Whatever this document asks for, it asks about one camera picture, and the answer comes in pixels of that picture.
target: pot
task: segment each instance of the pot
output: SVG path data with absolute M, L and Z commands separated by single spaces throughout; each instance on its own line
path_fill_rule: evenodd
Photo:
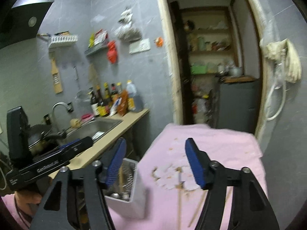
M 243 68 L 242 67 L 232 67 L 229 69 L 228 75 L 232 77 L 240 77 L 243 75 Z
M 33 156 L 40 154 L 51 140 L 65 139 L 66 132 L 51 134 L 51 125 L 36 124 L 30 127 L 28 143 L 29 150 Z
M 225 76 L 227 74 L 226 66 L 223 65 L 222 63 L 218 64 L 217 65 L 217 73 L 218 73 L 218 76 L 220 76 L 220 77 Z

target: countertop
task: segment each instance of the countertop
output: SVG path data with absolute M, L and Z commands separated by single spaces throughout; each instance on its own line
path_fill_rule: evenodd
M 139 113 L 129 112 L 125 116 L 121 117 L 115 114 L 109 119 L 122 120 L 122 122 L 117 125 L 114 129 L 105 134 L 101 139 L 99 139 L 94 145 L 70 160 L 68 167 L 70 170 L 75 170 L 83 168 L 94 161 L 99 155 L 101 155 L 104 150 L 111 146 L 123 133 L 125 133 L 129 128 L 131 128 L 137 121 L 139 121 L 145 114 L 149 112 L 149 109 L 144 109 Z M 58 171 L 53 172 L 49 176 L 54 178 Z

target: doorway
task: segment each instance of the doorway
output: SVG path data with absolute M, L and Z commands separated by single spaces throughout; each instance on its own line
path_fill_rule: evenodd
M 254 21 L 248 25 L 252 35 L 242 25 L 250 11 L 237 6 L 238 0 L 167 0 L 167 4 L 178 57 L 183 124 L 207 123 L 254 134 L 262 63 L 254 44 L 258 40 Z M 248 37 L 253 37 L 252 44 L 245 44 Z

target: screw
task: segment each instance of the screw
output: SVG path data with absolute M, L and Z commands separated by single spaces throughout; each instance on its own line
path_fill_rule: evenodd
M 62 172 L 62 173 L 65 173 L 65 172 L 68 171 L 68 170 L 69 170 L 69 168 L 66 167 L 66 166 L 61 167 L 61 168 L 59 169 L 59 171 Z
M 92 165 L 94 166 L 94 167 L 98 167 L 98 166 L 100 166 L 101 165 L 101 161 L 93 161 L 92 162 Z
M 210 166 L 212 166 L 212 167 L 217 167 L 218 165 L 220 165 L 220 163 L 218 161 L 211 161 L 210 162 Z
M 250 170 L 248 167 L 244 167 L 244 168 L 242 169 L 242 171 L 243 171 L 244 173 L 246 173 L 246 174 L 248 174 L 248 173 L 251 172 L 251 170 Z

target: pink shirt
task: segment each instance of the pink shirt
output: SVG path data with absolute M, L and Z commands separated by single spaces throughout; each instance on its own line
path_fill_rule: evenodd
M 30 223 L 28 223 L 24 218 L 24 222 L 27 224 L 27 226 L 24 224 L 24 222 L 22 221 L 22 219 L 19 216 L 17 209 L 15 207 L 15 202 L 14 202 L 14 194 L 8 194 L 4 197 L 2 197 L 2 200 L 5 204 L 5 206 L 7 207 L 7 210 L 10 212 L 10 214 L 13 216 L 13 218 L 16 220 L 16 222 L 20 225 L 20 227 L 24 230 L 29 230 L 30 227 Z

